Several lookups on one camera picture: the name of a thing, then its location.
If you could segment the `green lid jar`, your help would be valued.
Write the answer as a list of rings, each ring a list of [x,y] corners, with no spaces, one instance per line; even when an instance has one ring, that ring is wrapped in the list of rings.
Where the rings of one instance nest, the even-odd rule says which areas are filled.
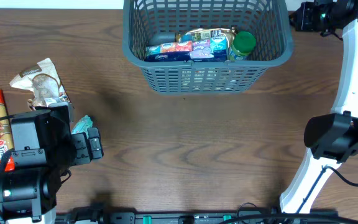
[[[229,48],[229,60],[246,60],[255,46],[256,39],[250,32],[238,32]]]

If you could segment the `gold foil food pouch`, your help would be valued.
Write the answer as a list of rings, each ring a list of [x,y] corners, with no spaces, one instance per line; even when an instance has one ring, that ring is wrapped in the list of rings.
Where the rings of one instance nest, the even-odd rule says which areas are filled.
[[[198,28],[193,29],[183,34],[176,34],[175,41],[176,42],[186,42],[192,41],[196,42],[199,40],[210,39],[212,37],[226,36],[227,34],[236,35],[237,29],[235,27],[232,28]]]

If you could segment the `blue tissue pack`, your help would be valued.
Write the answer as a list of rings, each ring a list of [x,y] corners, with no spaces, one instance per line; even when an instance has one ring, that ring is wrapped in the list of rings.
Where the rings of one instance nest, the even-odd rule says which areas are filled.
[[[224,62],[227,60],[227,39],[212,37],[196,42],[170,42],[146,47],[146,62]]]

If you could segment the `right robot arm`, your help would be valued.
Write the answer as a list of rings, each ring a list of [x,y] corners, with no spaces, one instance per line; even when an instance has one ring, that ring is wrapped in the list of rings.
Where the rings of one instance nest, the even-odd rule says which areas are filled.
[[[303,2],[289,16],[297,31],[336,35],[344,55],[339,87],[326,115],[311,118],[304,132],[306,152],[289,187],[280,196],[283,213],[309,213],[331,174],[353,187],[338,168],[358,154],[358,0]]]

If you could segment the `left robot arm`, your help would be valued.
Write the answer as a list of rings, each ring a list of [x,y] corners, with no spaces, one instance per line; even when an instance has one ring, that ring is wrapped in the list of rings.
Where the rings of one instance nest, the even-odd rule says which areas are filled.
[[[69,103],[10,115],[14,147],[0,163],[0,223],[54,223],[70,167],[104,156],[99,129],[73,134]]]

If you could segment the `small teal packet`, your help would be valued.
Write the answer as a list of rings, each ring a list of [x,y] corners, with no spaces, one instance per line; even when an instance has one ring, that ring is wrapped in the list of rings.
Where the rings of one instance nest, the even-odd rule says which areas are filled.
[[[86,115],[82,117],[74,126],[71,133],[78,134],[78,133],[87,133],[88,128],[93,127],[93,121],[90,116]]]

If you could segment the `grey plastic basket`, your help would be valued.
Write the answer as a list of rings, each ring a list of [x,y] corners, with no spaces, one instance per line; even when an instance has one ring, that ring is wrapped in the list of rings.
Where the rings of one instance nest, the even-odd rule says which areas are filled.
[[[160,34],[233,27],[256,38],[246,60],[146,61],[146,46]],[[163,95],[243,92],[267,69],[285,63],[294,49],[283,0],[125,1],[123,29],[124,55],[140,68],[151,89]]]

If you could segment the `white brown snack bag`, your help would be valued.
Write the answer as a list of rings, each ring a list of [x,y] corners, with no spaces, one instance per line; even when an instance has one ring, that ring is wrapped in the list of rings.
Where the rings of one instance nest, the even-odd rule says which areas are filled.
[[[31,110],[38,106],[49,107],[54,103],[71,103],[55,65],[49,58],[25,68],[9,84],[13,88],[29,90],[34,94],[32,99],[27,100]]]

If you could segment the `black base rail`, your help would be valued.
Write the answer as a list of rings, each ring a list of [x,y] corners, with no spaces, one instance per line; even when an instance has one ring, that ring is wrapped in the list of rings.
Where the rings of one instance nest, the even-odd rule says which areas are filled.
[[[237,210],[190,212],[138,212],[132,208],[104,208],[102,205],[79,207],[56,216],[55,224],[279,224],[358,223],[358,220],[340,217],[335,210],[313,210],[309,214],[286,214],[277,208],[259,208],[245,203]]]

